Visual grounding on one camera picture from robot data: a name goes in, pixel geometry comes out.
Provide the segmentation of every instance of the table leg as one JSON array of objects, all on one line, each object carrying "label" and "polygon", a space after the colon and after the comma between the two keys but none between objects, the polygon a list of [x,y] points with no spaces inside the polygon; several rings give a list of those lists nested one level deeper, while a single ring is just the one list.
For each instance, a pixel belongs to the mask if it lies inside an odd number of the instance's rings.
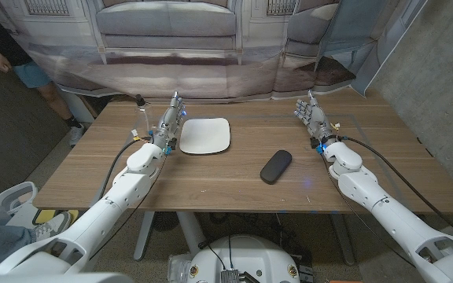
[{"label": "table leg", "polygon": [[145,211],[142,217],[141,229],[139,230],[138,243],[135,245],[134,259],[141,260],[146,252],[149,235],[151,234],[151,226],[153,225],[154,211]]},{"label": "table leg", "polygon": [[193,212],[176,213],[178,214],[179,224],[181,225],[182,232],[185,234],[186,243],[193,257],[200,251],[198,245],[205,241],[201,226],[198,224]]},{"label": "table leg", "polygon": [[344,263],[348,266],[352,266],[355,264],[354,252],[352,251],[351,238],[349,237],[349,232],[345,225],[344,216],[332,214],[330,215],[330,218],[335,234],[337,235],[338,243],[340,244]]}]

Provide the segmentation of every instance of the concrete wall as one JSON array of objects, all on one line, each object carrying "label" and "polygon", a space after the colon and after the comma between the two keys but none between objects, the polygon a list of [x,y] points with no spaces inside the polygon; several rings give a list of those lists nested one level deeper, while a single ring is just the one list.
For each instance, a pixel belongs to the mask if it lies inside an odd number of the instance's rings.
[{"label": "concrete wall", "polygon": [[453,178],[453,1],[429,1],[372,87]]}]

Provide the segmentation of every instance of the wooden table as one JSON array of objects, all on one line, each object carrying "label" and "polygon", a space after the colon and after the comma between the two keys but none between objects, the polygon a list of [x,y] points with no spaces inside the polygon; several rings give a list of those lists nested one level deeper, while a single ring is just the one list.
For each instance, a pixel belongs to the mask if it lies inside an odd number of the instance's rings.
[{"label": "wooden table", "polygon": [[[319,96],[340,135],[372,145],[442,212],[453,214],[453,180],[374,91],[363,99],[352,90]],[[311,149],[306,127],[293,116],[296,98],[230,105],[187,105],[187,119],[223,117],[230,122],[230,148],[193,156],[175,150],[157,183],[140,206],[150,211],[254,211],[350,213],[330,181],[321,157]],[[154,105],[155,116],[168,104]],[[34,200],[38,208],[89,208],[114,156],[135,122],[134,102],[112,102],[85,133]],[[381,160],[347,141],[363,164],[393,197],[415,213],[431,213]],[[112,176],[141,144],[120,159]],[[279,149],[293,162],[275,185],[260,179],[260,170]]]}]

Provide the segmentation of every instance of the black cable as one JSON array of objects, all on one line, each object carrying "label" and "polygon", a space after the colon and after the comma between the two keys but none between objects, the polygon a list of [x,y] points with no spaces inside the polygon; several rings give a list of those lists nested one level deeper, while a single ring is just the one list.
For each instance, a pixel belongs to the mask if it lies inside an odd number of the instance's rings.
[{"label": "black cable", "polygon": [[127,143],[119,152],[118,154],[116,154],[116,157],[113,161],[113,163],[111,164],[111,167],[109,168],[108,170],[108,174],[106,175],[106,180],[104,180],[104,184],[102,184],[102,191],[101,191],[101,194],[99,194],[99,200],[102,198],[102,196],[104,196],[104,191],[106,191],[106,186],[108,185],[108,182],[109,182],[109,177],[111,176],[111,173],[113,171],[113,169],[115,168],[115,165],[116,165],[116,161],[118,161],[118,159],[120,158],[120,156],[122,155],[122,153],[128,149],[131,145],[133,145],[134,143],[136,142],[139,142],[141,141],[140,139],[137,139],[137,140],[132,140],[131,142]]},{"label": "black cable", "polygon": [[[167,160],[167,157],[165,157],[164,159],[164,162],[162,163],[162,166],[160,167],[160,171],[162,171],[162,169],[164,169],[164,165],[165,165],[165,160]],[[129,221],[129,219],[132,217],[132,215],[138,210],[138,208],[141,206],[142,202],[145,201],[146,197],[148,196],[149,192],[151,192],[151,189],[153,188],[153,186],[155,185],[155,183],[157,183],[157,180],[158,180],[158,177],[160,175],[157,176],[157,178],[155,179],[155,182],[151,185],[151,187],[149,187],[149,190],[148,190],[148,193],[142,198],[142,200],[139,202],[138,206],[135,207],[135,209],[131,212],[131,214],[129,215],[129,217],[127,217],[127,219],[125,219],[125,221],[123,221],[122,225],[115,231],[115,233],[113,233],[113,235],[111,235],[111,237],[89,258],[89,260],[92,260],[101,250],[102,248],[104,248],[115,236],[116,234],[123,228],[123,226],[127,223],[127,221]]]},{"label": "black cable", "polygon": [[364,222],[364,220],[361,218],[361,216],[359,216],[359,214],[355,211],[355,209],[351,206],[351,204],[347,201],[347,199],[344,197],[344,195],[342,194],[342,192],[340,191],[340,189],[338,189],[337,185],[335,184],[335,182],[333,181],[333,179],[331,178],[331,175],[330,175],[330,172],[328,171],[328,164],[326,163],[326,159],[324,158],[324,156],[321,154],[321,157],[322,157],[322,161],[324,162],[324,167],[326,169],[326,172],[328,173],[328,177],[330,177],[330,181],[333,183],[333,186],[335,187],[335,189],[337,189],[338,193],[340,194],[340,196],[342,197],[342,200],[344,200],[344,202],[347,204],[347,206],[349,206],[349,208],[352,210],[352,212],[354,212],[354,214],[358,217],[358,219],[363,223],[363,225],[368,228],[368,230],[382,243],[384,244],[386,247],[388,247],[392,252],[394,252],[397,256],[399,256],[402,260],[404,260],[406,263],[410,264],[411,266],[415,267],[415,265],[413,263],[411,263],[408,259],[405,259],[404,256],[402,256],[401,254],[399,254],[394,248],[392,248],[390,245],[388,245],[384,239],[382,239],[380,236],[378,236],[369,226],[368,224],[366,224],[366,222]]},{"label": "black cable", "polygon": [[215,251],[212,250],[210,244],[208,244],[208,247],[209,247],[209,249],[211,250],[211,252],[214,252],[214,254],[218,257],[219,261],[220,261],[221,264],[223,265],[223,270],[226,270],[225,263],[223,263],[223,261],[221,260],[221,258],[219,257],[219,255],[218,255]]},{"label": "black cable", "polygon": [[374,153],[375,155],[377,155],[378,157],[380,157],[382,159],[382,161],[384,161],[387,166],[389,166],[392,171],[394,171],[394,173],[396,173],[396,175],[398,175],[398,177],[400,177],[400,179],[412,190],[412,192],[414,192],[417,197],[419,197],[422,201],[424,201],[425,204],[427,204],[427,206],[429,206],[434,212],[436,212],[436,214],[438,216],[440,216],[448,225],[452,226],[453,228],[453,222],[445,215],[443,215],[443,213],[441,213],[440,210],[438,210],[438,208],[436,208],[433,204],[431,204],[429,202],[429,200],[427,200],[423,195],[421,195],[421,193],[419,191],[417,191],[416,188],[414,188],[412,186],[412,184],[410,184],[409,181],[407,181],[402,175],[401,173],[399,173],[397,171],[396,168],[394,168],[394,166],[387,160],[385,159],[385,157],[383,157],[377,150],[375,150],[374,148],[372,148],[371,146],[365,144],[364,142],[361,142],[361,141],[358,141],[357,139],[355,138],[349,138],[349,137],[342,137],[344,140],[349,140],[351,142],[355,142],[365,148],[367,148],[368,150],[370,150],[372,153]]},{"label": "black cable", "polygon": [[234,268],[234,264],[232,263],[232,246],[230,245],[230,235],[228,234],[228,251],[230,252],[230,268]]}]

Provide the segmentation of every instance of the shorts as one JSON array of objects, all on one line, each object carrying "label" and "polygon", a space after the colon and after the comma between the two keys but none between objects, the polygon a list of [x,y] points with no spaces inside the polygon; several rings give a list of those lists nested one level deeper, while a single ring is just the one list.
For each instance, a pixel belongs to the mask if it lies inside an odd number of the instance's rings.
[{"label": "shorts", "polygon": [[28,88],[46,86],[52,79],[34,62],[13,66],[13,71]]}]

